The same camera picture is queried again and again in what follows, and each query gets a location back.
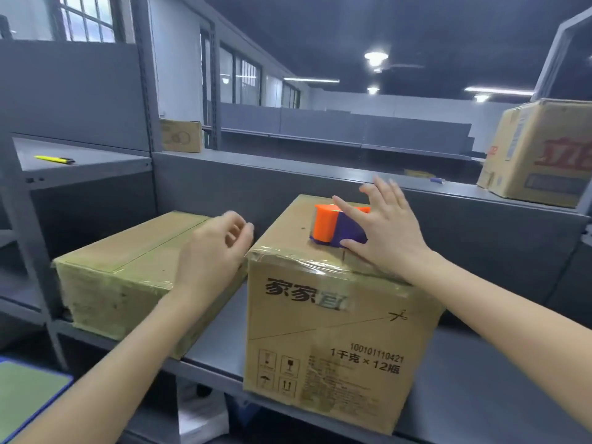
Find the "yellow pen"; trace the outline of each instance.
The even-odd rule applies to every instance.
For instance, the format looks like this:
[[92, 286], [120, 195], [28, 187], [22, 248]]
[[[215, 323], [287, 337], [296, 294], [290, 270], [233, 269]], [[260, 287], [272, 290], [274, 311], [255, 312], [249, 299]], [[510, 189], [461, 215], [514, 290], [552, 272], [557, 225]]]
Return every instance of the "yellow pen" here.
[[66, 165], [76, 163], [74, 159], [68, 157], [35, 156], [35, 158], [38, 158], [39, 160], [47, 160], [48, 162], [64, 163]]

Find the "person's left arm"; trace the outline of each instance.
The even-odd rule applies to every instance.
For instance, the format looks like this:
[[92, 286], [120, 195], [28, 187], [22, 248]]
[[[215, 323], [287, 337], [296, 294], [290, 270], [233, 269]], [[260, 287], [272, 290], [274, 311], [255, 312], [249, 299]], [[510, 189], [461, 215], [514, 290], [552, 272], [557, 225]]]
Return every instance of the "person's left arm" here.
[[253, 241], [235, 212], [197, 229], [179, 255], [172, 291], [14, 444], [112, 444], [181, 337], [230, 283]]

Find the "hand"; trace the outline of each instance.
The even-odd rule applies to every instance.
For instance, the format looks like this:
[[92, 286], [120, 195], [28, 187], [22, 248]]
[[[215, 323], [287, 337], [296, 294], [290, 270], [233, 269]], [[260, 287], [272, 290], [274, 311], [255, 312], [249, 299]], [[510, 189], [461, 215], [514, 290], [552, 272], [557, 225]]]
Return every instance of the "hand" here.
[[179, 254], [176, 295], [205, 308], [232, 281], [253, 242], [253, 224], [226, 212], [198, 227]]
[[432, 253], [428, 248], [417, 218], [396, 182], [384, 182], [375, 176], [374, 184], [364, 184], [360, 192], [370, 200], [370, 213], [364, 213], [347, 202], [333, 197], [345, 215], [356, 221], [368, 241], [362, 245], [353, 240], [342, 240], [341, 245], [370, 261], [381, 270], [396, 273], [407, 279], [406, 273], [418, 261]]

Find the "blue border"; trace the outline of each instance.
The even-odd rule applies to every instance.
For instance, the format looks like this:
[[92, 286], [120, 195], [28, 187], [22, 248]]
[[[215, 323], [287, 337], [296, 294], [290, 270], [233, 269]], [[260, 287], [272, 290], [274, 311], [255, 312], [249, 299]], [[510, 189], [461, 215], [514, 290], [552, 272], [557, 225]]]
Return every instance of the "blue border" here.
[[70, 381], [69, 381], [69, 382], [67, 382], [67, 383], [66, 383], [66, 384], [63, 386], [63, 388], [62, 388], [62, 389], [60, 389], [60, 390], [59, 390], [59, 391], [58, 391], [58, 392], [57, 392], [57, 393], [56, 393], [56, 394], [55, 394], [53, 397], [51, 397], [51, 398], [50, 398], [50, 399], [49, 399], [49, 400], [48, 400], [48, 401], [47, 401], [45, 404], [43, 404], [43, 405], [41, 406], [41, 408], [39, 408], [39, 409], [37, 410], [37, 412], [36, 412], [34, 415], [32, 415], [30, 418], [26, 419], [26, 421], [25, 421], [25, 422], [23, 422], [23, 423], [22, 423], [22, 424], [21, 424], [21, 425], [20, 425], [20, 426], [19, 426], [19, 427], [18, 427], [18, 428], [17, 428], [17, 429], [16, 429], [16, 430], [15, 430], [15, 431], [14, 431], [14, 432], [11, 434], [11, 435], [9, 435], [9, 437], [8, 437], [8, 438], [6, 438], [4, 441], [2, 441], [2, 443], [1, 443], [1, 444], [6, 444], [6, 443], [10, 442], [12, 439], [14, 439], [14, 438], [16, 437], [16, 435], [18, 435], [20, 432], [22, 432], [22, 431], [23, 431], [23, 429], [24, 429], [24, 428], [25, 428], [27, 425], [29, 425], [31, 422], [33, 422], [33, 420], [34, 420], [34, 419], [35, 419], [37, 416], [39, 416], [39, 415], [40, 415], [40, 414], [41, 414], [43, 411], [45, 411], [45, 410], [46, 410], [46, 409], [49, 407], [49, 405], [51, 405], [52, 403], [54, 403], [54, 402], [55, 402], [55, 400], [56, 400], [58, 397], [60, 397], [60, 396], [63, 394], [63, 392], [64, 392], [65, 390], [67, 390], [68, 388], [70, 388], [70, 387], [72, 386], [72, 382], [73, 382], [73, 380], [74, 380], [74, 377], [73, 377], [73, 376], [71, 376], [70, 374], [64, 374], [64, 373], [62, 373], [62, 372], [52, 371], [51, 369], [40, 368], [39, 366], [30, 365], [29, 363], [21, 362], [21, 361], [19, 361], [19, 360], [15, 360], [15, 359], [8, 358], [8, 357], [4, 357], [4, 356], [0, 355], [0, 364], [1, 364], [1, 363], [4, 363], [4, 362], [11, 362], [11, 363], [17, 364], [17, 365], [19, 365], [19, 366], [26, 366], [26, 367], [28, 367], [28, 368], [36, 369], [36, 370], [38, 370], [38, 371], [49, 372], [49, 373], [52, 373], [52, 374], [56, 374], [56, 375], [65, 376], [65, 377], [68, 377], [68, 378], [70, 379]]

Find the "person's right arm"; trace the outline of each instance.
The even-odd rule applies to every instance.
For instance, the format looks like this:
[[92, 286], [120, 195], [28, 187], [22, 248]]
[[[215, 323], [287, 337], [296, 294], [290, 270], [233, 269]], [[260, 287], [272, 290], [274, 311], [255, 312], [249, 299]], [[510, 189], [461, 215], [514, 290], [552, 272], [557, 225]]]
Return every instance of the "person's right arm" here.
[[592, 330], [489, 283], [431, 251], [401, 189], [375, 178], [363, 213], [335, 203], [366, 232], [342, 245], [438, 298], [592, 432]]

